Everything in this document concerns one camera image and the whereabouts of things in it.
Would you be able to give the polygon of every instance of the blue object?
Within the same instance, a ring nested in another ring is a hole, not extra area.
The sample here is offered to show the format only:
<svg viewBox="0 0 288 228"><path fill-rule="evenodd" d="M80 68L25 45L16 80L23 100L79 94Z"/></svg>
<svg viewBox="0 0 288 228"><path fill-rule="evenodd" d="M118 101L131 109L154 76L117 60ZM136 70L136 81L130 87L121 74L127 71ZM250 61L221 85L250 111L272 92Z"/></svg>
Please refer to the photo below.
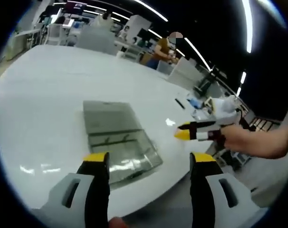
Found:
<svg viewBox="0 0 288 228"><path fill-rule="evenodd" d="M158 68L158 65L159 65L159 60L158 59L153 59L151 58L147 63L146 63L146 66L151 68L151 69L154 69L156 70Z"/></svg>
<svg viewBox="0 0 288 228"><path fill-rule="evenodd" d="M194 108L201 108L202 107L202 103L194 98L188 100L189 103L194 107Z"/></svg>

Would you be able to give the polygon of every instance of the brown shirt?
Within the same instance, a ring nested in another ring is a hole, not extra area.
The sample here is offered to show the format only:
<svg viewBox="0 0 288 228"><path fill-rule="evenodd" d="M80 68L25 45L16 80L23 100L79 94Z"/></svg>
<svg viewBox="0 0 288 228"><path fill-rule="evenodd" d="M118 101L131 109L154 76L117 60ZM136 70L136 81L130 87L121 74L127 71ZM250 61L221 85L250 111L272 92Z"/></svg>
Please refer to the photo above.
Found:
<svg viewBox="0 0 288 228"><path fill-rule="evenodd" d="M157 45L161 46L161 52L163 52L164 54L169 54L169 47L167 46L167 39L166 38L162 38L159 39ZM162 57L156 53L154 53L153 55L153 59L157 59L157 60L163 60L163 61L167 61L168 59L165 57Z"/></svg>

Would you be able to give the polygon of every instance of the black ceiling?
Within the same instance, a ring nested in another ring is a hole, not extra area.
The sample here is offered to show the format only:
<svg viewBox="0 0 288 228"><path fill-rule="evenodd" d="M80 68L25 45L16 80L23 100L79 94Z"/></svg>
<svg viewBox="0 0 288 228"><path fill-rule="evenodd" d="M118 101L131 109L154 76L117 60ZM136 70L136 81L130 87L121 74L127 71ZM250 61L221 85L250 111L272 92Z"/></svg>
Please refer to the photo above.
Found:
<svg viewBox="0 0 288 228"><path fill-rule="evenodd" d="M78 0L90 5L112 8L107 2L152 22L151 29L163 37L179 31L187 37L210 63L227 74L227 84L237 91L241 74L247 72L240 97L256 115L283 118L288 108L288 30L258 4L250 0L253 18L252 53L246 52L246 20L242 0L142 0L169 21L165 22L134 0ZM276 0L288 23L288 0ZM187 58L201 62L195 51L183 40L177 47Z"/></svg>

